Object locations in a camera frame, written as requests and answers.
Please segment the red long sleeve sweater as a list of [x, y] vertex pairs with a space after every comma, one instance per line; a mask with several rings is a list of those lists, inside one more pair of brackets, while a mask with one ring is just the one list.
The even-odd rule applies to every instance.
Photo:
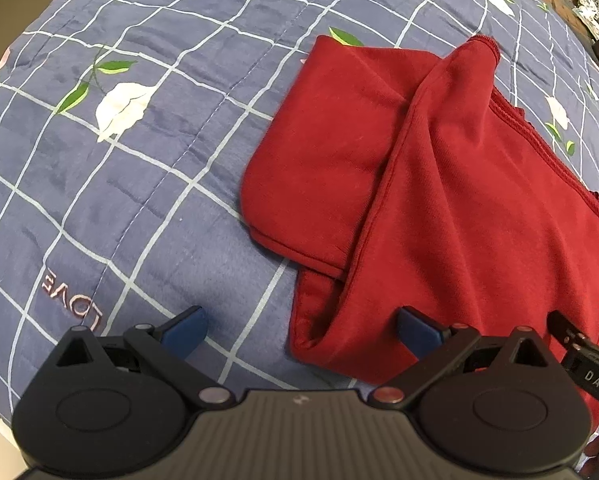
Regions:
[[370, 385], [413, 364], [399, 308], [491, 336], [599, 337], [599, 194], [493, 82], [475, 36], [446, 56], [317, 39], [244, 174], [257, 243], [298, 265], [293, 357]]

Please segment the blue checkered floral quilt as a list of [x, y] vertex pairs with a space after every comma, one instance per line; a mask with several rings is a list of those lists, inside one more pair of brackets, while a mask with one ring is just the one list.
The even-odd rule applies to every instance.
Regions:
[[0, 61], [0, 422], [68, 327], [192, 304], [219, 382], [352, 387], [288, 354], [296, 272], [249, 239], [243, 171], [319, 36], [444, 55], [478, 32], [599, 192], [599, 65], [548, 0], [54, 0]]

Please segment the silver patterned snack bag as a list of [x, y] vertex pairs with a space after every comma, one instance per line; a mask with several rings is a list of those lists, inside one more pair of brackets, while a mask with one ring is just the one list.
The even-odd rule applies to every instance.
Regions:
[[599, 40], [599, 0], [573, 0], [574, 13], [591, 33]]

